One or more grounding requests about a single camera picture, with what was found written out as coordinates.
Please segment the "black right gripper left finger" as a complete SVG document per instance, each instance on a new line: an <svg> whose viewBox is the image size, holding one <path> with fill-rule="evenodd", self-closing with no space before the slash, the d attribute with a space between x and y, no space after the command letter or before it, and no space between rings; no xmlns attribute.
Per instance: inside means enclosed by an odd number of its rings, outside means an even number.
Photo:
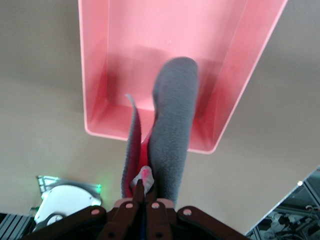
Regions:
<svg viewBox="0 0 320 240"><path fill-rule="evenodd" d="M121 200L107 212L101 206L89 206L26 235L26 240L144 240L145 217L143 181L135 187L132 199Z"/></svg>

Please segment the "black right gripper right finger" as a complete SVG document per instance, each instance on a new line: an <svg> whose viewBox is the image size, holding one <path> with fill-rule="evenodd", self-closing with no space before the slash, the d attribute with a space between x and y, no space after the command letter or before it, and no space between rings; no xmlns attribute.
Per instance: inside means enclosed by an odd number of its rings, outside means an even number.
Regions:
<svg viewBox="0 0 320 240"><path fill-rule="evenodd" d="M247 237L194 206L179 210L173 202L158 198L155 187L144 197L145 240L246 240Z"/></svg>

